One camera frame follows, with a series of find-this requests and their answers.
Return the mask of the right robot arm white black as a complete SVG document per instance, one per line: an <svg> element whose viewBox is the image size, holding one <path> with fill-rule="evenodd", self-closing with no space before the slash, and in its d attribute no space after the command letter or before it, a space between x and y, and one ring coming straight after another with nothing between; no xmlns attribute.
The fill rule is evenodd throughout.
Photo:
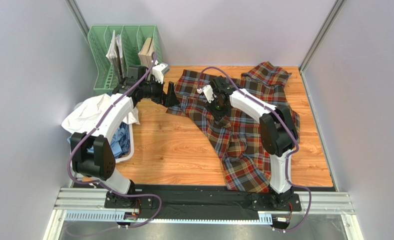
<svg viewBox="0 0 394 240"><path fill-rule="evenodd" d="M259 124L261 143L271 160L272 199L278 203L289 200L293 195L290 160L298 144L290 109L266 103L223 76L214 78L197 93L206 98L205 108L216 120L235 108Z"/></svg>

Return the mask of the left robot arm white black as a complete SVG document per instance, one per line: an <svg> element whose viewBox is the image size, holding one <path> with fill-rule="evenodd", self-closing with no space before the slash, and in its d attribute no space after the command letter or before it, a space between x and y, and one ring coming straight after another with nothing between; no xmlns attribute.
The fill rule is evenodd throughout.
<svg viewBox="0 0 394 240"><path fill-rule="evenodd" d="M91 183L103 185L119 196L135 194L134 182L116 168L110 142L121 122L142 99L150 99L166 108L179 104L173 82L169 82L167 92L163 90L164 75L168 71L166 63L157 63L151 69L141 65L128 68L128 76L114 88L108 108L96 123L72 134L70 175L78 173L91 178Z"/></svg>

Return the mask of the plaid long sleeve shirt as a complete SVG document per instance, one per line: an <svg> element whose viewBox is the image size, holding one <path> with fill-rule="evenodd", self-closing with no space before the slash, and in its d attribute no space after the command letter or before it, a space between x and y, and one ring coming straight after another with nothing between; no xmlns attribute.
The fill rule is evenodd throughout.
<svg viewBox="0 0 394 240"><path fill-rule="evenodd" d="M284 88L290 76L282 67L266 61L233 81L264 102L289 107ZM227 189L267 193L271 179L270 157L262 147L260 127L236 108L220 121L214 119L204 107L205 98L197 94L197 87L207 85L213 78L214 75L185 69L175 84L180 104L167 112L189 117L207 137L222 163Z"/></svg>

